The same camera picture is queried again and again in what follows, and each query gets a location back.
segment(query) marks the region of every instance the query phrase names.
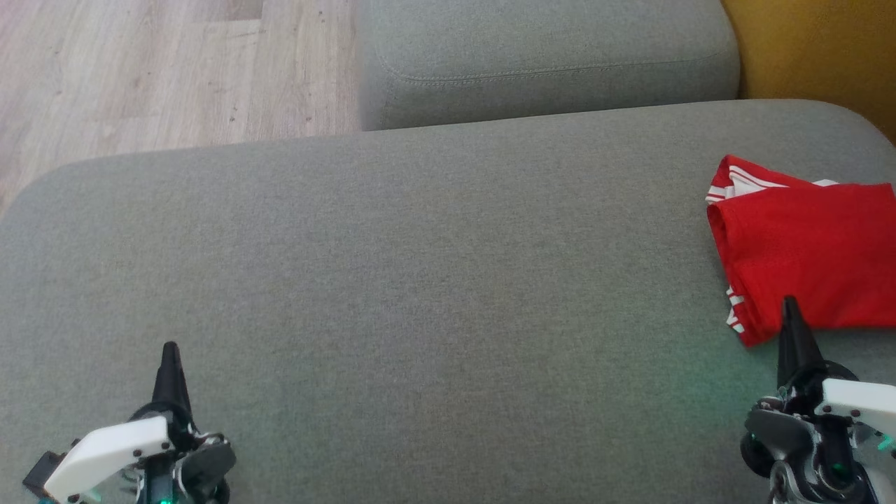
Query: wheel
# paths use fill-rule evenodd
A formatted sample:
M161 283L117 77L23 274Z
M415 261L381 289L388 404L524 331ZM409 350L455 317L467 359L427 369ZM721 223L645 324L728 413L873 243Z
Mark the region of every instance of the wheel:
M740 456L744 458L746 466L754 473L763 478L771 476L771 467L775 464L775 459L769 450L749 432L740 439Z

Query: yellow wall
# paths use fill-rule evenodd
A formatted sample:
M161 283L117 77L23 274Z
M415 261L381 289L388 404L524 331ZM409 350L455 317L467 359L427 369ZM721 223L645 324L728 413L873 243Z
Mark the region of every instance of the yellow wall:
M829 101L896 143L896 0L722 0L741 97Z

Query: white stripe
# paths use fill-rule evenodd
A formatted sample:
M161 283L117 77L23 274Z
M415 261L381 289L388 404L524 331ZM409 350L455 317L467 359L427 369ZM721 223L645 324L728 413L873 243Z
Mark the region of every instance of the white stripe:
M726 320L725 323L729 326L733 326L737 322L739 322L739 320L737 319L737 315L734 314L734 309L732 308L731 311L728 312L728 320Z
M755 177L755 176L753 176L753 175L750 175L750 174L749 174L747 171L745 171L744 169L741 169L741 168L739 168L739 167L737 167L737 166L735 166L735 165L733 165L733 164L732 164L731 166L729 166L728 169L730 169L731 171L733 171L733 172L739 174L739 175L742 176L742 177L748 178L750 181L752 181L754 184L756 184L756 185L758 185L758 186L762 186L762 187L787 187L787 186L782 186L781 184L775 184L774 182L769 182L768 180L762 180L761 178L758 178L758 177Z
M740 175L737 175L736 173L732 173L730 177L734 182L734 194L732 195L732 197L751 195L752 193L758 193L759 191L768 189L767 187L757 186L753 182L741 177Z

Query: sofa cushion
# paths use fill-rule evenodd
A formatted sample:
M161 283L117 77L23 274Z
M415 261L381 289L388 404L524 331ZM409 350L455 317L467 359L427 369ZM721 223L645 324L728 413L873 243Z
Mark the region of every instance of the sofa cushion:
M737 92L719 0L366 0L358 29L365 129Z
M147 402L169 339L234 502L761 501L738 441L777 348L726 326L703 202L729 152L896 180L864 119L788 100L60 169L0 221L5 502ZM820 344L896 383L893 332Z

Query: green led light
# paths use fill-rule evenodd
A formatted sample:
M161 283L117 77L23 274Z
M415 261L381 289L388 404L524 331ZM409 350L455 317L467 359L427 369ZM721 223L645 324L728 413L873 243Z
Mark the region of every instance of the green led light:
M891 444L893 444L893 438L891 438L890 436L884 436L881 444L877 445L877 449L884 451L885 449L889 448Z
M831 469L833 469L834 474L837 474L840 478L849 477L849 469L843 464L834 464Z

